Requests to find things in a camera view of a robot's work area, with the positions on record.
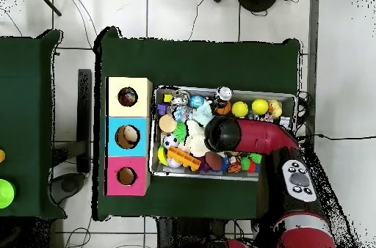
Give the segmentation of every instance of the yellow box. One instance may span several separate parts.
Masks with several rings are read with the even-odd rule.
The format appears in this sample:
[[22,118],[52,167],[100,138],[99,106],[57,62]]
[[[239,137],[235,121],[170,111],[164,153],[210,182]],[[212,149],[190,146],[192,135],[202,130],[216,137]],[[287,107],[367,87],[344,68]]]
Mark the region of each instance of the yellow box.
[[[110,117],[150,117],[153,85],[147,78],[126,78],[109,76],[108,108]],[[136,101],[131,106],[123,106],[119,92],[130,87],[135,91]]]

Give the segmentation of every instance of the yellow ball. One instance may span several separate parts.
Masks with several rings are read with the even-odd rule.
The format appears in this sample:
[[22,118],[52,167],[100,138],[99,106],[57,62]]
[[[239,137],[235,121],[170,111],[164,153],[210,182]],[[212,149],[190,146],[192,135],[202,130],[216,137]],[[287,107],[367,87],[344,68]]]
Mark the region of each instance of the yellow ball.
[[245,117],[248,113],[248,106],[242,101],[237,101],[232,105],[231,112],[235,117]]
[[5,160],[5,152],[3,150],[0,150],[0,163]]
[[252,102],[252,112],[257,115],[263,115],[267,113],[269,108],[268,103],[264,99],[256,99]]

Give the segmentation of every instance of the orange ball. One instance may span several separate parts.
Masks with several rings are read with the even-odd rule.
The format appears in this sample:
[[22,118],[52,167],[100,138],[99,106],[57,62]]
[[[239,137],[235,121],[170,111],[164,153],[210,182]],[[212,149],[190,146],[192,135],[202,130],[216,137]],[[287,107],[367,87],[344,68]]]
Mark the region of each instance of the orange ball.
[[231,110],[231,102],[229,101],[224,108],[216,108],[216,113],[220,115],[226,115]]

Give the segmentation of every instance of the green toy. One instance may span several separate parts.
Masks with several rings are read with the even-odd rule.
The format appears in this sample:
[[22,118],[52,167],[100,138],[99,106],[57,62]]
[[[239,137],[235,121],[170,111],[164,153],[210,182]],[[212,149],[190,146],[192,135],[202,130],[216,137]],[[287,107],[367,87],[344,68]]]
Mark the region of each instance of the green toy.
[[240,164],[242,165],[242,170],[248,170],[248,168],[250,167],[250,159],[243,156],[240,159]]
[[261,156],[260,154],[257,154],[257,153],[251,153],[248,157],[249,157],[252,161],[254,161],[256,164],[260,164],[260,163],[261,163],[262,156]]
[[4,179],[0,179],[0,208],[9,206],[15,197],[15,187]]
[[185,126],[185,123],[178,122],[175,130],[173,131],[173,134],[175,135],[178,142],[183,142],[185,140],[185,137],[187,137],[187,127]]

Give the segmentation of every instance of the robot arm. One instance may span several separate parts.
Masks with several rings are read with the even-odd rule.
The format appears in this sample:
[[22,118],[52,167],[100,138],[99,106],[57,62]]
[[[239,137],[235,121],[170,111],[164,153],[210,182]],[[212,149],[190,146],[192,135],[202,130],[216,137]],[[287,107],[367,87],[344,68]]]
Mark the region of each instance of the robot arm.
[[295,139],[276,124],[215,117],[205,129],[205,143],[214,152],[263,154],[259,173],[261,248],[336,248],[316,196],[310,172]]

